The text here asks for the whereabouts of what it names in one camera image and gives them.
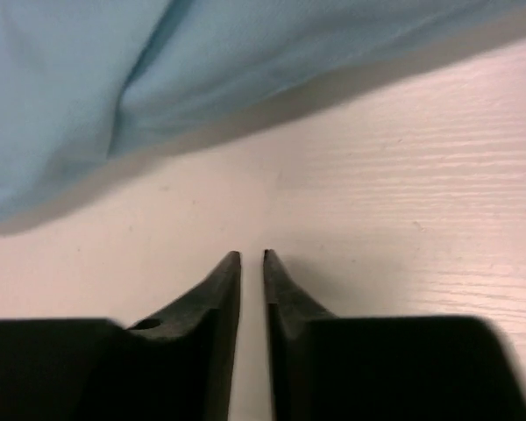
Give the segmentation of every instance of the white table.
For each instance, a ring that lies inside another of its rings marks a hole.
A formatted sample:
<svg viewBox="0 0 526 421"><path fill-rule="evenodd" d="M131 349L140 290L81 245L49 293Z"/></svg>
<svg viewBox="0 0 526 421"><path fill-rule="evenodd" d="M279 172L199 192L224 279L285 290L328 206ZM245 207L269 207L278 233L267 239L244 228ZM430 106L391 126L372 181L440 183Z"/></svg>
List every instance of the white table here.
<svg viewBox="0 0 526 421"><path fill-rule="evenodd" d="M341 315L472 313L526 384L526 10L329 75L0 225L0 318L129 324L244 253L232 419L269 419L260 262Z"/></svg>

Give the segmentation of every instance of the light blue towel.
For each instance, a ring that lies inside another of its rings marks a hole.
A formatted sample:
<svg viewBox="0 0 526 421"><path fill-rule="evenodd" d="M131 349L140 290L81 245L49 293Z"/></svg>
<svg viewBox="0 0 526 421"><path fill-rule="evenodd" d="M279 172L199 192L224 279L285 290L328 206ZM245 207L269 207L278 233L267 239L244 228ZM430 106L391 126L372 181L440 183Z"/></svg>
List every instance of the light blue towel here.
<svg viewBox="0 0 526 421"><path fill-rule="evenodd" d="M0 220L108 159L526 0L0 0Z"/></svg>

